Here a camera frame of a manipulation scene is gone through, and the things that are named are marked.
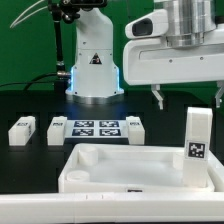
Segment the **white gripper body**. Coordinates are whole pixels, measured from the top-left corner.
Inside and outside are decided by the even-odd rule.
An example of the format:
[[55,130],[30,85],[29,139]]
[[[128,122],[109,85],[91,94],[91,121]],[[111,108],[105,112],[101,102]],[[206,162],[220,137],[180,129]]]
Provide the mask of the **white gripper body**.
[[206,33],[202,45],[186,48],[168,47],[163,37],[129,41],[123,74],[129,85],[224,80],[224,33]]

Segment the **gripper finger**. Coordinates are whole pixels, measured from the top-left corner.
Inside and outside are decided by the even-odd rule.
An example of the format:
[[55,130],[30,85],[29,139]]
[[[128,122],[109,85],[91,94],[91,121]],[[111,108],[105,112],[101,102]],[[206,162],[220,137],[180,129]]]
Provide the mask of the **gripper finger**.
[[217,81],[217,92],[215,94],[215,103],[216,103],[216,108],[220,108],[220,105],[222,103],[222,96],[224,95],[224,80],[222,81]]
[[151,91],[158,101],[159,109],[162,110],[164,108],[164,106],[163,106],[164,95],[161,92],[160,85],[159,84],[153,84],[151,86]]

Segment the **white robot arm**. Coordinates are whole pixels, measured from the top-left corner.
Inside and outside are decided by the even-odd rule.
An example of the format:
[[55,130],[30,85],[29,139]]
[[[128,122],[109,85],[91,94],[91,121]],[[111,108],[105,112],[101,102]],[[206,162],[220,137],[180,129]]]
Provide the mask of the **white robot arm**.
[[92,103],[122,94],[120,75],[129,85],[149,85],[158,101],[162,84],[215,81],[222,96],[224,21],[215,19],[214,0],[154,0],[154,6],[126,25],[122,70],[113,63],[110,19],[97,9],[80,11],[68,96]]

